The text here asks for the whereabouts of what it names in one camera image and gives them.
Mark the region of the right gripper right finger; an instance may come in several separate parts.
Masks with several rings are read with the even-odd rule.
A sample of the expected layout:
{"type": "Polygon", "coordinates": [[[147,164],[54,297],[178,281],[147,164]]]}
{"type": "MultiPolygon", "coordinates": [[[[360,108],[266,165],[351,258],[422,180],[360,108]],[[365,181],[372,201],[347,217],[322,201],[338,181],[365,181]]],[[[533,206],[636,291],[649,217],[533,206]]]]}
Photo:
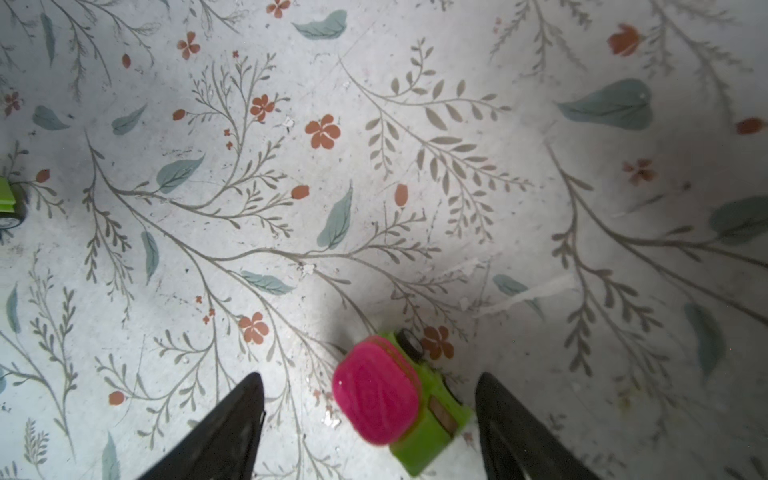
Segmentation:
{"type": "Polygon", "coordinates": [[[480,376],[475,403],[489,479],[598,479],[492,374],[480,376]]]}

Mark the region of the pink green toy car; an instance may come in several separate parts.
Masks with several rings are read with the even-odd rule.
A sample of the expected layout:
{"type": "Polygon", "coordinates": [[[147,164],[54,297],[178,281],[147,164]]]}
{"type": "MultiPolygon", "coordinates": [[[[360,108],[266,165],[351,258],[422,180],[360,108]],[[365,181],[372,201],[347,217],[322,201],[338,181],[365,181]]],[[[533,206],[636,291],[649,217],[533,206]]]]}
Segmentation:
{"type": "Polygon", "coordinates": [[[445,327],[384,331],[356,344],[336,367],[332,394],[366,442],[386,446],[412,477],[467,426],[472,410],[429,360],[451,359],[445,327]]]}

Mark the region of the orange green toy car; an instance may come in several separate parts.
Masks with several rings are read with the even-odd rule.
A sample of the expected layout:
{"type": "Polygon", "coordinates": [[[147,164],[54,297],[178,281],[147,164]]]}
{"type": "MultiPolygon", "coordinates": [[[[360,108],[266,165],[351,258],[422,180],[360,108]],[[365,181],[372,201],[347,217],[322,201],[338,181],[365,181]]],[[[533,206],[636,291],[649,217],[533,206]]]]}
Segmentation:
{"type": "Polygon", "coordinates": [[[1,223],[2,231],[10,230],[20,226],[25,218],[26,212],[20,196],[13,189],[10,182],[1,178],[1,223]]]}

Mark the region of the floral patterned table mat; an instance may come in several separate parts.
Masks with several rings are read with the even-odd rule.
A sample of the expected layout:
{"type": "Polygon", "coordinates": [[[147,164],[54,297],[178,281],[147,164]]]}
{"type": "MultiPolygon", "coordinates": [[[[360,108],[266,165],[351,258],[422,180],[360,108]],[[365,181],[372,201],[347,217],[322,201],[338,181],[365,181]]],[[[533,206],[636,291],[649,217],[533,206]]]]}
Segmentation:
{"type": "Polygon", "coordinates": [[[763,1],[5,1],[1,475],[134,479],[258,372],[255,479],[404,479],[406,328],[605,479],[767,475],[763,1]]]}

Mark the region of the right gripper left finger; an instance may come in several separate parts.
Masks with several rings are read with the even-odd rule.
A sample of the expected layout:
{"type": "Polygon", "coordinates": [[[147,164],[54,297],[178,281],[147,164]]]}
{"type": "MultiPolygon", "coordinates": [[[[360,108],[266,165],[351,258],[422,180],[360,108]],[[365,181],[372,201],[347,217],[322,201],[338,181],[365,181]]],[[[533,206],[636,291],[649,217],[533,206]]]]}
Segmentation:
{"type": "Polygon", "coordinates": [[[224,398],[144,479],[233,479],[253,476],[265,420],[261,375],[252,372],[224,398]]]}

